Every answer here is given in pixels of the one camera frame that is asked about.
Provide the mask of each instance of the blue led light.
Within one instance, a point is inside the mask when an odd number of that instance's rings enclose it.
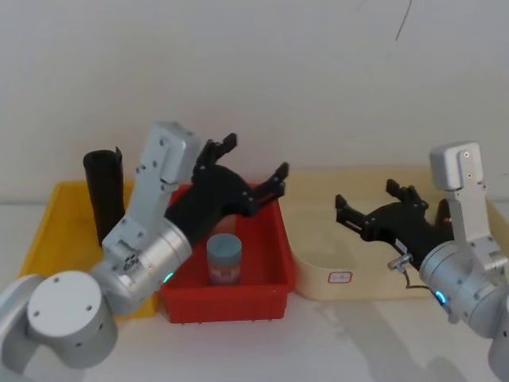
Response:
[[[447,298],[445,298],[444,294],[439,290],[435,291],[435,297],[437,298],[440,305],[445,305],[447,303]]]
[[[163,281],[163,283],[166,283],[168,280],[170,280],[172,278],[172,276],[173,276],[173,272],[165,277],[165,281]]]

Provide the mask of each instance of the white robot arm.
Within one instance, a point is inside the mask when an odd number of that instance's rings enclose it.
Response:
[[[387,192],[400,202],[363,215],[336,197],[336,221],[366,241],[383,241],[401,257],[391,270],[406,276],[407,287],[429,289],[452,323],[464,321],[481,337],[492,338],[488,361],[509,381],[509,285],[507,257],[490,233],[480,148],[477,142],[440,146],[430,154],[433,179],[449,204],[453,236],[425,220],[428,204],[413,186],[387,181]],[[424,286],[410,286],[407,264],[419,271]]]
[[[136,311],[224,216],[254,216],[284,194],[287,163],[253,189],[216,164],[236,144],[235,134],[209,140],[198,155],[193,133],[176,123],[154,125],[126,215],[103,241],[103,261],[90,273],[26,276],[0,295],[2,382],[31,382],[22,374],[38,345],[70,368],[103,361],[117,340],[114,315]],[[167,208],[191,175],[189,190]]]

